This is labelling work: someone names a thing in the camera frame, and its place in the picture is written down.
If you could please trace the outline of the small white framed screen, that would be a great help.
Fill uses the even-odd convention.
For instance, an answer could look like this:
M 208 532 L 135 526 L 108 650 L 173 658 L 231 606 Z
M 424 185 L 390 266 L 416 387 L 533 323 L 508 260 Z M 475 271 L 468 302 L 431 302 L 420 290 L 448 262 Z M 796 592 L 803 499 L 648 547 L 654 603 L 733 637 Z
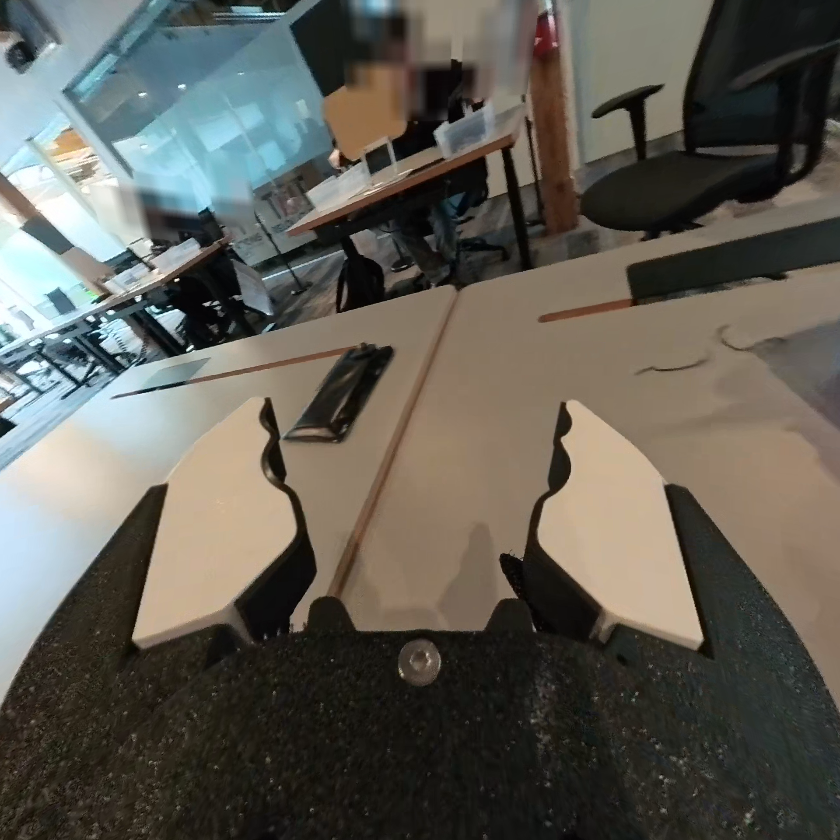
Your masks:
M 360 159 L 371 178 L 397 163 L 393 142 L 387 137 L 366 145 L 362 150 Z

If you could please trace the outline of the clear plastic container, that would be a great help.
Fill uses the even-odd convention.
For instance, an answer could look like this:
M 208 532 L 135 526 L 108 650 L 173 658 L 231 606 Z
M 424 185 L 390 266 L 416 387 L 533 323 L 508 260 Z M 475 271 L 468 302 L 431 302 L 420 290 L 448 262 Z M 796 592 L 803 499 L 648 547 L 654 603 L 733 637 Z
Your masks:
M 496 128 L 496 110 L 491 101 L 482 108 L 469 111 L 454 122 L 442 122 L 434 130 L 436 146 L 445 159 L 451 159 L 466 149 L 483 144 Z

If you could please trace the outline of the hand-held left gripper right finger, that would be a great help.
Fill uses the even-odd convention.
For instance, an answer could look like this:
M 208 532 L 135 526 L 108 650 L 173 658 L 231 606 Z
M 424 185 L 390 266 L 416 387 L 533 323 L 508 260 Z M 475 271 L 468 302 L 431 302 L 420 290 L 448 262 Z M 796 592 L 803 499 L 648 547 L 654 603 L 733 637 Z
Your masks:
M 667 489 L 628 438 L 581 402 L 561 403 L 523 554 L 523 595 L 541 627 L 599 644 L 622 627 L 703 648 Z

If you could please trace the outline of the shiny plastic pouch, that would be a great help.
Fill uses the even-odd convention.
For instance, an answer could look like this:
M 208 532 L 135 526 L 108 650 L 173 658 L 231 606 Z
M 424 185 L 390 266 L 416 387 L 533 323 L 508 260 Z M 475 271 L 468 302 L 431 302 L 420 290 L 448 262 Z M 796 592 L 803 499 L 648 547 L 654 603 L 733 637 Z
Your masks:
M 370 343 L 342 353 L 283 439 L 329 444 L 344 441 L 394 353 L 390 345 Z

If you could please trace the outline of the black backpack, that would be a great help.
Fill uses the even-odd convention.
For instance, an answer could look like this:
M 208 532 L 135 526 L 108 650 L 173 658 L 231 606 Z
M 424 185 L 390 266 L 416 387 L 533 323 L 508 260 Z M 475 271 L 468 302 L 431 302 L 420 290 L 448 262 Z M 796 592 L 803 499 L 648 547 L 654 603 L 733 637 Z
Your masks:
M 384 300 L 382 267 L 375 260 L 363 255 L 346 257 L 338 278 L 336 313 L 365 308 Z

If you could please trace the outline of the wooden post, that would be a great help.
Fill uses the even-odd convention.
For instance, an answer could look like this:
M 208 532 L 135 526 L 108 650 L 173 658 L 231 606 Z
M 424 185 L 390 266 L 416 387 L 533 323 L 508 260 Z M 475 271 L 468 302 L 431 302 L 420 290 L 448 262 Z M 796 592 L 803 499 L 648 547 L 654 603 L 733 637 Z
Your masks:
M 559 32 L 557 49 L 543 58 L 532 58 L 529 79 L 543 217 L 550 235 L 568 233 L 579 223 L 560 23 Z

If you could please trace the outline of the red fire extinguisher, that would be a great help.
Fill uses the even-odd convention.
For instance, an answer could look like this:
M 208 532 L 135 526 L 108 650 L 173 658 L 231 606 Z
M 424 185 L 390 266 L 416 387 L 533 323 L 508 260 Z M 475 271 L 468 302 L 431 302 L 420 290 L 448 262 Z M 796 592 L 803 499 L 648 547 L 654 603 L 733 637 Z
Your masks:
M 540 59 L 559 47 L 559 23 L 555 1 L 537 1 L 538 16 L 532 56 Z

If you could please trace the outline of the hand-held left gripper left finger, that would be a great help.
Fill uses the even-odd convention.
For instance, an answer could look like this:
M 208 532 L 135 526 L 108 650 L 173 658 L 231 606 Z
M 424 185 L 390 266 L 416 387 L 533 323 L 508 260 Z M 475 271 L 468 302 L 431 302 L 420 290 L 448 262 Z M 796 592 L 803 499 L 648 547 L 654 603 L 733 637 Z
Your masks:
M 272 401 L 250 398 L 166 480 L 132 642 L 148 649 L 211 627 L 247 644 L 288 634 L 316 573 Z

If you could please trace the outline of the black thread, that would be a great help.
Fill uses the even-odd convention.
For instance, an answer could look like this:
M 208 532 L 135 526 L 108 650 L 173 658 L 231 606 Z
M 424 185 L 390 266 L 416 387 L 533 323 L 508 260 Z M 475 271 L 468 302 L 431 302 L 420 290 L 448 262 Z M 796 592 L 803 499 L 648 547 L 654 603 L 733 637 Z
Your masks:
M 756 353 L 769 347 L 787 343 L 788 339 L 781 336 L 770 336 L 749 342 L 738 342 L 729 335 L 729 325 L 722 325 L 716 332 L 719 343 L 731 352 Z
M 703 356 L 697 360 L 691 362 L 685 362 L 683 364 L 650 364 L 636 370 L 633 375 L 640 376 L 640 375 L 652 375 L 652 374 L 673 374 L 673 373 L 680 373 L 684 371 L 691 371 L 701 367 L 704 364 L 707 364 L 710 361 L 709 356 Z

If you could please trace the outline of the wooden desk with black legs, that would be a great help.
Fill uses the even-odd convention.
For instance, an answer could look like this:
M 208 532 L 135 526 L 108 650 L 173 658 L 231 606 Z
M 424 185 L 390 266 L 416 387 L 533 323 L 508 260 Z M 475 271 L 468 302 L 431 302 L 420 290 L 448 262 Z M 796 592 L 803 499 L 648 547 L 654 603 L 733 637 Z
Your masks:
M 528 113 L 525 101 L 496 116 L 488 135 L 480 142 L 445 158 L 438 148 L 426 149 L 386 167 L 371 184 L 323 209 L 313 209 L 287 230 L 289 236 L 314 233 L 325 245 L 339 243 L 347 256 L 355 253 L 352 234 L 389 221 L 395 214 L 434 203 L 466 191 L 470 177 L 465 171 L 475 161 L 500 153 L 507 187 L 511 220 L 516 235 L 521 270 L 533 268 L 529 231 L 512 150 Z
M 141 279 L 139 285 L 65 316 L 49 328 L 47 333 L 61 333 L 85 323 L 96 328 L 103 320 L 117 319 L 137 326 L 138 330 L 150 338 L 166 356 L 172 358 L 184 354 L 184 343 L 153 318 L 151 308 L 154 302 L 151 297 L 179 283 L 185 274 L 198 270 L 210 258 L 224 252 L 232 240 L 232 236 L 227 235 L 204 247 L 184 244 L 171 248 L 161 256 L 164 259 L 163 265 L 153 264 L 152 271 Z

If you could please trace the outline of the black office chair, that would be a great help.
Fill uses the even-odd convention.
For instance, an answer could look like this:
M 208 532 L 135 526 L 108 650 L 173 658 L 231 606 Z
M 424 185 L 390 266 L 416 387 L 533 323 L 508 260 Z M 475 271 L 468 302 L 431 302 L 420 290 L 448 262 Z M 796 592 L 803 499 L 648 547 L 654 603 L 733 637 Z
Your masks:
M 838 1 L 713 2 L 684 91 L 682 149 L 648 155 L 646 104 L 663 85 L 604 102 L 591 116 L 624 110 L 636 160 L 585 189 L 580 214 L 653 239 L 808 176 L 823 153 L 838 37 Z

